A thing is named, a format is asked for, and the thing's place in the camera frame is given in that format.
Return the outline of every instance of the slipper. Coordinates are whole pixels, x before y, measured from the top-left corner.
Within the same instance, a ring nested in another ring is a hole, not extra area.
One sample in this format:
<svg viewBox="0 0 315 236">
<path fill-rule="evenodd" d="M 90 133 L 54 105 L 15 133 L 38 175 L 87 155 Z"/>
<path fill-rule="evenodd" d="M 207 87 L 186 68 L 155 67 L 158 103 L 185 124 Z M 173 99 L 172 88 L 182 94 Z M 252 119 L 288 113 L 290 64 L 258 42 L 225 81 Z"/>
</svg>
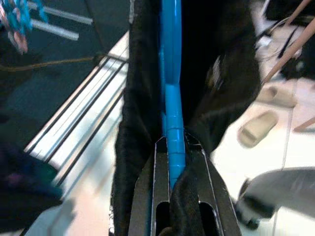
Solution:
<svg viewBox="0 0 315 236">
<path fill-rule="evenodd" d="M 272 111 L 251 119 L 239 129 L 239 142 L 248 148 L 256 146 L 278 123 L 278 119 L 278 115 Z"/>
<path fill-rule="evenodd" d="M 292 96 L 287 91 L 278 89 L 276 87 L 263 88 L 256 100 L 258 102 L 269 103 L 288 108 L 293 108 L 297 104 L 297 100 L 294 96 Z"/>
</svg>

